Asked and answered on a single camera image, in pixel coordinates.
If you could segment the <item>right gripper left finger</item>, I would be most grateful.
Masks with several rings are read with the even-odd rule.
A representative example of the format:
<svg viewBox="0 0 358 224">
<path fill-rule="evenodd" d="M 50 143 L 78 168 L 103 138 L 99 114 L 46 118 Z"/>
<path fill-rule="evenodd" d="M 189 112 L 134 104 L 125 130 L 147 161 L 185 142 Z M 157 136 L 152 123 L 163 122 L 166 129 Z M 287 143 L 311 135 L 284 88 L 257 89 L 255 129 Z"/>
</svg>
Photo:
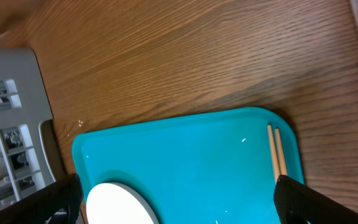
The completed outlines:
<svg viewBox="0 0 358 224">
<path fill-rule="evenodd" d="M 70 174 L 0 210 L 0 224 L 75 224 L 82 201 L 80 178 L 78 174 Z"/>
</svg>

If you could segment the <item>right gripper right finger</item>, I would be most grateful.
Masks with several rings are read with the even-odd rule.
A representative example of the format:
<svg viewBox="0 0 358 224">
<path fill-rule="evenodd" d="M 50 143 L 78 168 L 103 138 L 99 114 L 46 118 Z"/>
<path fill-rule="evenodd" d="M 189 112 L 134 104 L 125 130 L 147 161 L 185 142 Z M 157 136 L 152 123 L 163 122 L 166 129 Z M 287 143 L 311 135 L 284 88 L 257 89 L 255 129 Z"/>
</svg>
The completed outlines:
<svg viewBox="0 0 358 224">
<path fill-rule="evenodd" d="M 358 213 L 287 175 L 278 176 L 273 202 L 284 224 L 358 224 Z"/>
</svg>

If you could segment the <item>large white plate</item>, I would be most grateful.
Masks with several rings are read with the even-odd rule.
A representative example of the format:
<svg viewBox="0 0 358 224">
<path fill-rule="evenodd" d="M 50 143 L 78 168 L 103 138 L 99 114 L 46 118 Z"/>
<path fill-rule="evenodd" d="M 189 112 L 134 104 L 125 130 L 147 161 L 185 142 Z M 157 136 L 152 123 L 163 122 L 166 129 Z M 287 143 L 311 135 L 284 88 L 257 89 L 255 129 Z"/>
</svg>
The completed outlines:
<svg viewBox="0 0 358 224">
<path fill-rule="evenodd" d="M 89 224 L 158 224 L 148 202 L 131 187 L 118 183 L 94 186 L 86 199 Z"/>
</svg>

